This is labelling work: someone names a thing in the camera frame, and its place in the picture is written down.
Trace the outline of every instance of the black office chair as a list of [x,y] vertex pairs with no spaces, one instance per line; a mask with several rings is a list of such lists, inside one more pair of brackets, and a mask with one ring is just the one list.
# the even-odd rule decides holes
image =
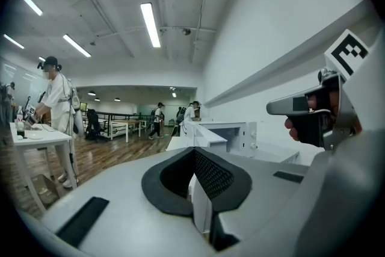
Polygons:
[[95,110],[87,111],[88,126],[85,130],[85,139],[86,140],[105,140],[108,138],[101,136],[100,132],[104,132],[104,129],[100,127],[99,118]]

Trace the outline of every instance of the ceiling light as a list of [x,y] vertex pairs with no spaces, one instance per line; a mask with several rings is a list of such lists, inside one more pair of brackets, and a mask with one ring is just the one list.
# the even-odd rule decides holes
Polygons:
[[18,47],[20,47],[21,49],[24,49],[24,46],[22,46],[21,44],[18,44],[18,42],[16,42],[15,40],[11,39],[9,36],[7,36],[6,34],[4,34],[4,37],[11,41],[13,44],[17,45]]
[[37,15],[41,16],[43,14],[41,9],[39,9],[32,0],[24,0],[24,1],[26,2],[26,4],[28,4],[32,8],[32,10],[36,12]]
[[32,77],[32,78],[36,79],[36,77],[31,75],[31,74],[25,73],[25,75],[28,76],[28,77]]
[[159,42],[158,31],[156,30],[155,26],[152,4],[141,4],[140,8],[142,9],[144,21],[146,23],[146,27],[150,35],[152,46],[155,48],[160,48],[161,43]]
[[70,43],[74,48],[76,48],[79,52],[81,52],[86,57],[91,57],[91,55],[82,49],[74,40],[72,40],[67,34],[63,36],[63,39]]
[[12,69],[12,70],[16,70],[14,67],[11,67],[11,66],[7,65],[6,63],[4,63],[4,65],[5,65],[6,67],[9,67],[9,68]]

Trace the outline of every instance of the hand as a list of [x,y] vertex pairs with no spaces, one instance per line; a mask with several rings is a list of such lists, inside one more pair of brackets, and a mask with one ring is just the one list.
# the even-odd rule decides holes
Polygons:
[[24,129],[31,129],[32,128],[32,125],[28,121],[23,120],[23,123],[24,123]]
[[[329,92],[329,98],[330,98],[331,113],[332,113],[332,116],[334,116],[334,117],[332,117],[330,119],[330,122],[329,122],[328,125],[329,125],[329,128],[332,128],[334,123],[335,123],[335,121],[336,121],[336,116],[338,114],[339,92],[338,91],[331,91],[331,92]],[[316,97],[315,96],[309,97],[309,99],[307,100],[307,105],[309,106],[309,108],[316,109],[317,108]],[[289,135],[295,141],[299,141],[299,139],[298,139],[298,132],[294,128],[293,123],[289,119],[286,119],[285,127],[286,127],[286,129],[290,129]],[[356,133],[361,132],[362,128],[361,128],[361,124],[360,124],[358,118],[356,118],[356,121],[354,122],[354,127],[356,128]]]

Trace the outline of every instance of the glass wall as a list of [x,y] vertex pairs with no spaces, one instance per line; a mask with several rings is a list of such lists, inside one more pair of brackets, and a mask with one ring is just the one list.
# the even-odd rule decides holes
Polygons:
[[31,97],[29,103],[33,106],[37,105],[40,95],[46,91],[48,80],[35,73],[27,71],[14,63],[0,58],[0,81],[2,84],[15,83],[13,92],[14,102],[16,106],[25,106],[28,96]]

